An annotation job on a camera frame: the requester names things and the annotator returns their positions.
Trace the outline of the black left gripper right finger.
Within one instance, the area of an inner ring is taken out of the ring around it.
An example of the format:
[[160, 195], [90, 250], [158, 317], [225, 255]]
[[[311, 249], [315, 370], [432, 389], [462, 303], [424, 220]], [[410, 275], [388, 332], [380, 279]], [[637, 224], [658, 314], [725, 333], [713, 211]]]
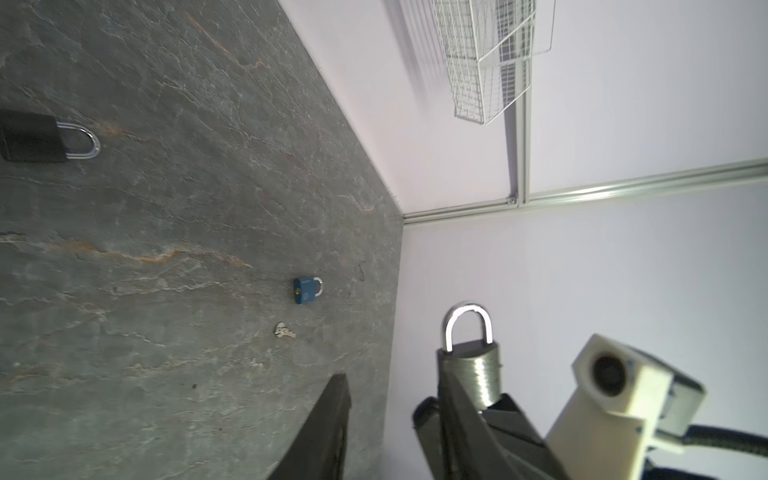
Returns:
[[447, 479], [508, 479], [510, 464], [456, 376], [438, 371]]

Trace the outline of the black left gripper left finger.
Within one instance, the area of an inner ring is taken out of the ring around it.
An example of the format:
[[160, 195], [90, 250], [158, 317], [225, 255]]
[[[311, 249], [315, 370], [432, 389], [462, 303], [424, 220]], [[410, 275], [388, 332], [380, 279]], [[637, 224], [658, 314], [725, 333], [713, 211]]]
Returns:
[[342, 479], [351, 405], [347, 376], [334, 374], [268, 479]]

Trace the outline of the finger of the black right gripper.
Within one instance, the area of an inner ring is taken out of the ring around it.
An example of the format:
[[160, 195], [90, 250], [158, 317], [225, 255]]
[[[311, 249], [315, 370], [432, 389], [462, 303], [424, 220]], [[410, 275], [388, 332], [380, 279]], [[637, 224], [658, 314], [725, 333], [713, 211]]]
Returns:
[[445, 478], [439, 402], [427, 397], [412, 414], [413, 428], [434, 479]]
[[516, 479], [568, 479], [559, 461], [523, 410], [508, 395], [481, 412]]

